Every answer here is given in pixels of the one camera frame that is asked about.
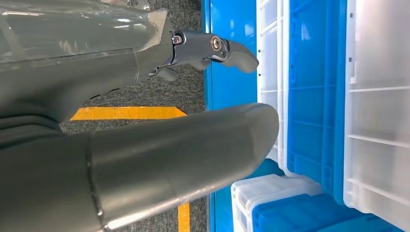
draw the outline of blue plastic crate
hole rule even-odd
[[[254,232],[399,232],[372,214],[337,204],[328,194],[303,194],[261,204],[252,212]]]
[[[319,182],[339,204],[345,40],[346,0],[290,1],[287,165]]]
[[[202,0],[203,31],[242,43],[256,54],[255,12],[256,1]],[[212,63],[204,71],[204,88],[207,110],[256,102],[257,73]],[[264,162],[251,177],[277,172],[281,171],[271,160]],[[209,230],[230,232],[233,227],[231,188],[226,187],[209,195]]]

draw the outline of gray carpet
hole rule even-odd
[[[152,8],[167,8],[176,29],[201,29],[201,0],[150,0]],[[150,77],[143,83],[102,94],[84,104],[88,106],[175,106],[186,114],[204,110],[204,83],[202,71],[190,66],[178,67],[180,78],[165,82]],[[103,130],[141,123],[139,120],[73,121],[61,125],[68,133]],[[206,198],[190,204],[191,232],[205,232],[207,226]],[[116,232],[176,232],[177,209],[118,229]]]

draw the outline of white plastic crate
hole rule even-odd
[[[287,168],[288,85],[289,85],[289,0],[257,0],[258,102],[276,108],[279,134],[268,158]]]
[[[253,232],[252,211],[259,204],[321,192],[320,184],[307,177],[272,174],[237,181],[231,186],[234,232]]]
[[[410,1],[348,10],[343,200],[410,231]]]

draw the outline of robotic arm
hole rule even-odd
[[[255,56],[213,34],[174,31],[166,11],[87,0],[0,1],[0,231],[110,231],[252,173],[278,115],[249,104],[66,135],[98,94],[211,61],[252,72]]]

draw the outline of metal seam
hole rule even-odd
[[[85,157],[87,178],[88,178],[88,183],[90,186],[90,195],[91,195],[92,201],[94,202],[94,207],[96,210],[98,220],[100,221],[101,227],[104,229],[104,231],[106,231],[107,225],[104,223],[104,211],[101,207],[101,202],[100,202],[100,198],[97,192],[97,187],[95,185],[94,175],[92,171],[91,137],[92,137],[92,134],[88,138],[86,157]]]

